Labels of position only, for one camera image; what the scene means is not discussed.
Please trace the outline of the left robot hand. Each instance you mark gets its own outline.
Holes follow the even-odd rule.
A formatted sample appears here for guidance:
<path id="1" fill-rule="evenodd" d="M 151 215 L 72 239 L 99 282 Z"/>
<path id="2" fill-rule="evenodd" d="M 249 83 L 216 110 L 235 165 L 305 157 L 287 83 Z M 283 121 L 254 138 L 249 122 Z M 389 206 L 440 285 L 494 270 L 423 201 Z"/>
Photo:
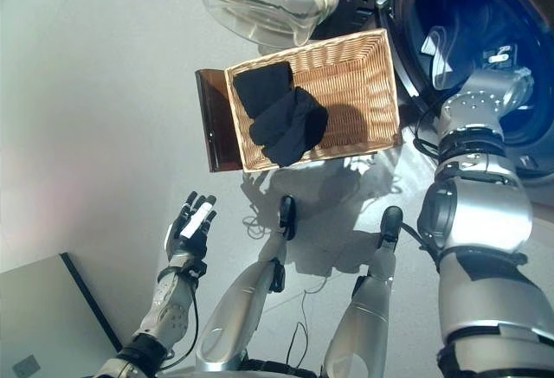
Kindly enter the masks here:
<path id="1" fill-rule="evenodd" d="M 165 235 L 164 250 L 169 262 L 184 253 L 205 257 L 208 232 L 216 217 L 215 205 L 214 195 L 199 195 L 196 191 L 189 194 Z"/>

